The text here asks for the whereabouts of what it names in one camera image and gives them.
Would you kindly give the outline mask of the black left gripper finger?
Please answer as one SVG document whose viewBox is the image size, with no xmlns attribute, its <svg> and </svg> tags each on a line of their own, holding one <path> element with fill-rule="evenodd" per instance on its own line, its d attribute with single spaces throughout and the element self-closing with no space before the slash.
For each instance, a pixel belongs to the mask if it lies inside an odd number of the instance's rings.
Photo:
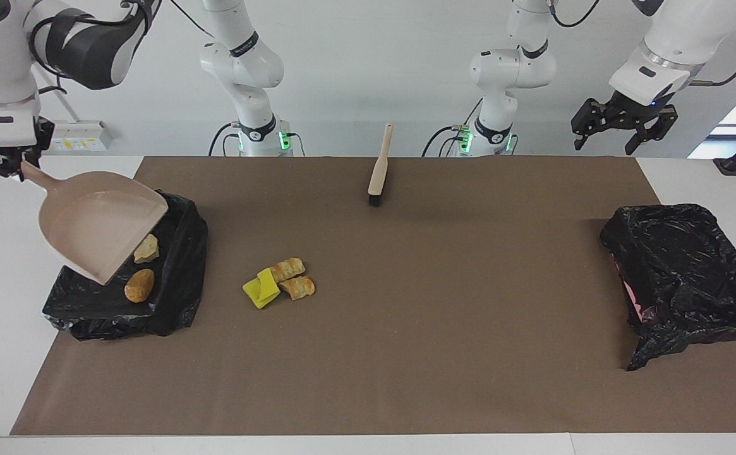
<svg viewBox="0 0 736 455">
<path fill-rule="evenodd" d="M 572 132 L 576 136 L 574 149 L 581 150 L 588 138 L 608 129 L 606 126 L 607 104 L 597 100 L 587 100 L 572 118 Z"/>
<path fill-rule="evenodd" d="M 625 153 L 633 155 L 638 146 L 645 142 L 660 141 L 665 138 L 677 118 L 679 115 L 676 109 L 660 109 L 656 118 L 653 118 L 653 124 L 649 127 L 647 127 L 648 118 L 633 118 L 634 135 L 625 144 Z"/>
</svg>

